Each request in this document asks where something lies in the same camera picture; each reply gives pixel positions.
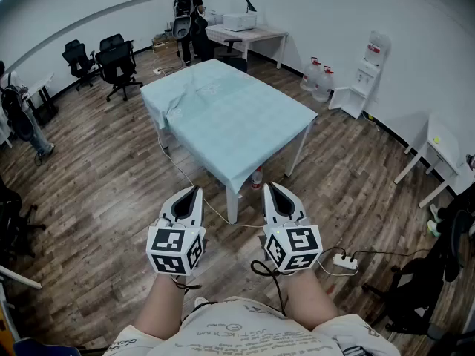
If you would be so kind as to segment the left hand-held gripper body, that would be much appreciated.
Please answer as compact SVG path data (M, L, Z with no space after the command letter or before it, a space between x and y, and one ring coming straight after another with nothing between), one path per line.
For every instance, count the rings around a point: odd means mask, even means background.
M191 275L206 250L203 214L184 222L159 218L148 228L146 254L158 274Z

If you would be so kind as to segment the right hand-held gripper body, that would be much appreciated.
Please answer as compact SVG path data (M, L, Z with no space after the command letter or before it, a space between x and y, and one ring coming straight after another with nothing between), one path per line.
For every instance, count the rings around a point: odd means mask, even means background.
M263 228L267 257L281 274L312 268L323 252L318 226L305 217L297 222L271 223Z

